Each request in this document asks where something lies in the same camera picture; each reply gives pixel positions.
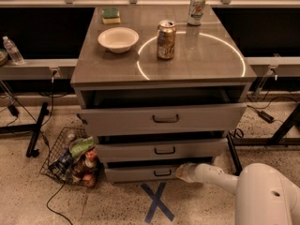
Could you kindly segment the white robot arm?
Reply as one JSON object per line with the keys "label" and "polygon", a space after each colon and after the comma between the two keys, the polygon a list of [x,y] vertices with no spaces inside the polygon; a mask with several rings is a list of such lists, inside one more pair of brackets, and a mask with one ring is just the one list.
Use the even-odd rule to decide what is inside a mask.
{"label": "white robot arm", "polygon": [[247,165],[236,176],[217,166],[185,163],[176,176],[188,183],[213,184],[233,194],[235,225],[300,225],[300,187],[268,165]]}

